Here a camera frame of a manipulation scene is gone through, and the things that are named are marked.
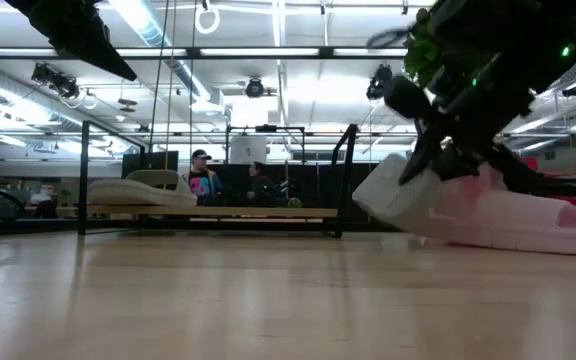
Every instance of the baseball cap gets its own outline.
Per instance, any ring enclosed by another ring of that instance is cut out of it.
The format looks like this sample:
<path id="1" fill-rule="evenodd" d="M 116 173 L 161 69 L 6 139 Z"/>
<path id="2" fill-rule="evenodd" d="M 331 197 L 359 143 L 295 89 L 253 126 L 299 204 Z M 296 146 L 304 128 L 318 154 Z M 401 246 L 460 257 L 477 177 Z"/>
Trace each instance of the baseball cap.
<path id="1" fill-rule="evenodd" d="M 212 160 L 212 156 L 208 155 L 208 153 L 204 150 L 198 149 L 192 153 L 193 159 L 202 159 L 202 160 Z"/>

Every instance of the pink foam pad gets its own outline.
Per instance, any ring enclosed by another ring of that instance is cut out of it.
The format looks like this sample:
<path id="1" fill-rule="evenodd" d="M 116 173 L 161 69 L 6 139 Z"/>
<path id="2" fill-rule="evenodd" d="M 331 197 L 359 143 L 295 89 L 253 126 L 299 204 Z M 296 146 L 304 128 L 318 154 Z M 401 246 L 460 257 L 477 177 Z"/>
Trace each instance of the pink foam pad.
<path id="1" fill-rule="evenodd" d="M 386 167 L 373 171 L 353 194 L 362 208 L 382 221 L 455 244 L 576 254 L 576 207 L 566 201 L 512 193 L 488 165 L 480 168 L 480 177 L 439 184 L 424 175 L 399 187 L 387 180 L 401 173 L 405 161 L 392 158 L 384 163 Z M 424 197 L 427 210 L 403 201 L 426 193 L 436 193 Z"/>
<path id="2" fill-rule="evenodd" d="M 490 190 L 477 199 L 471 221 L 491 226 L 576 227 L 576 206 L 556 199 Z"/>

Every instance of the black mechanical arm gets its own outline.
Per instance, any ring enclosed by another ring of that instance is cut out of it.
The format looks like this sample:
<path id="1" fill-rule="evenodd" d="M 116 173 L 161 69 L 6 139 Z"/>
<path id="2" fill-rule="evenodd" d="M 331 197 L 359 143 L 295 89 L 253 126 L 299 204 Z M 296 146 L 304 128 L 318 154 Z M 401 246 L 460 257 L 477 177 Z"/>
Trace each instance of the black mechanical arm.
<path id="1" fill-rule="evenodd" d="M 66 52 L 124 79 L 137 75 L 110 43 L 110 30 L 99 16 L 102 0 L 6 0 L 49 39 L 58 52 Z"/>
<path id="2" fill-rule="evenodd" d="M 400 183 L 428 167 L 446 179 L 477 175 L 484 161 L 504 175 L 510 190 L 556 181 L 530 170 L 494 137 L 515 117 L 528 115 L 534 94 L 576 64 L 576 0 L 440 0 L 423 18 L 441 49 L 440 68 L 428 85 L 437 99 L 430 104 L 402 75 L 384 95 L 386 105 L 420 130 Z M 368 45 L 391 45 L 402 37 L 393 30 Z M 468 54 L 489 58 L 468 69 L 462 65 Z M 452 144 L 442 149 L 446 137 Z"/>

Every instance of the wooden floor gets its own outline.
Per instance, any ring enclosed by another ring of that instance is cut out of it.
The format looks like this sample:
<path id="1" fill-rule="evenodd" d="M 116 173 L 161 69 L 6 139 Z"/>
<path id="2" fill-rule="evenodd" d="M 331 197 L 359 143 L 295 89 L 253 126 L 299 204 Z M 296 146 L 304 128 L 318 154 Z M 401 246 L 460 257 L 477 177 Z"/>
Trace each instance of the wooden floor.
<path id="1" fill-rule="evenodd" d="M 0 360 L 576 360 L 576 257 L 408 235 L 0 238 Z"/>

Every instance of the man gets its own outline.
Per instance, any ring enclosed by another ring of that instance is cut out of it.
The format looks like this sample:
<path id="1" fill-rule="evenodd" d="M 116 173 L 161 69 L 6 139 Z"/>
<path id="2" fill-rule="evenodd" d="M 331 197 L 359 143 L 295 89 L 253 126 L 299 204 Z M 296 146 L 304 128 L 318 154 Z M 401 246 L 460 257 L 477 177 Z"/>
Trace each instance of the man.
<path id="1" fill-rule="evenodd" d="M 181 177 L 190 186 L 190 190 L 197 196 L 197 204 L 203 205 L 217 198 L 222 185 L 217 173 L 208 169 L 207 162 L 212 160 L 204 150 L 192 153 L 190 171 Z"/>
<path id="2" fill-rule="evenodd" d="M 272 182 L 263 174 L 264 165 L 255 161 L 248 170 L 252 183 L 246 198 L 256 206 L 268 206 L 272 199 Z"/>

